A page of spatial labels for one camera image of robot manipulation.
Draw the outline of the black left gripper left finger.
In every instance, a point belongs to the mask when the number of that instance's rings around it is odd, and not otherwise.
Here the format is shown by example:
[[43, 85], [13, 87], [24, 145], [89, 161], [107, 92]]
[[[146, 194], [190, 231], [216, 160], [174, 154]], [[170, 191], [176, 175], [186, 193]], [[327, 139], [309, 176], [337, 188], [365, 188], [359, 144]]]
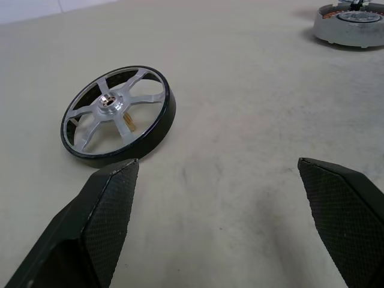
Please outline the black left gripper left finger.
[[138, 172], [137, 159], [94, 172], [52, 218], [4, 288], [109, 288]]

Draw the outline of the silver disc with black ring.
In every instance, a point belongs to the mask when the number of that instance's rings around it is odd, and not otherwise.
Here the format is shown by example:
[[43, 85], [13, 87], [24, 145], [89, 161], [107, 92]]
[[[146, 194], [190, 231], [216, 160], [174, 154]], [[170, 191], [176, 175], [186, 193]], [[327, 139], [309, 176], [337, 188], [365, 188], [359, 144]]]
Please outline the silver disc with black ring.
[[[161, 84], [158, 94], [133, 96], [131, 89], [143, 80]], [[161, 104], [152, 124], [135, 136], [129, 108], [141, 104]], [[63, 147], [77, 161], [99, 168], [150, 154], [169, 132], [176, 115], [176, 99], [167, 79], [156, 69], [133, 65], [109, 71], [87, 84], [68, 105], [60, 127]], [[104, 153], [90, 153], [86, 147], [102, 124], [117, 128], [123, 146]]]

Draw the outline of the grey copper-wound motor stator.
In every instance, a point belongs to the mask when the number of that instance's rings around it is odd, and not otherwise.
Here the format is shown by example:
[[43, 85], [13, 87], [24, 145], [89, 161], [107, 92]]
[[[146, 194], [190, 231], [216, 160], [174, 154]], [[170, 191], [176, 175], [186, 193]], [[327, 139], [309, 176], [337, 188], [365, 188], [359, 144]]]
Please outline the grey copper-wound motor stator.
[[313, 35], [330, 44], [384, 46], [384, 4], [372, 0], [338, 0], [318, 9]]

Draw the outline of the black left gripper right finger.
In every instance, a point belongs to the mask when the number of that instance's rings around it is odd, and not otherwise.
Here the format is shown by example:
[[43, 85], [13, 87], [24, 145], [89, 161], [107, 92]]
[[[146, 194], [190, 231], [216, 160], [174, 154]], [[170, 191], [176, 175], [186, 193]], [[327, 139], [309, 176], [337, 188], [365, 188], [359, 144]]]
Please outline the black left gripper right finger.
[[384, 288], [384, 192], [363, 173], [300, 158], [316, 230], [348, 288]]

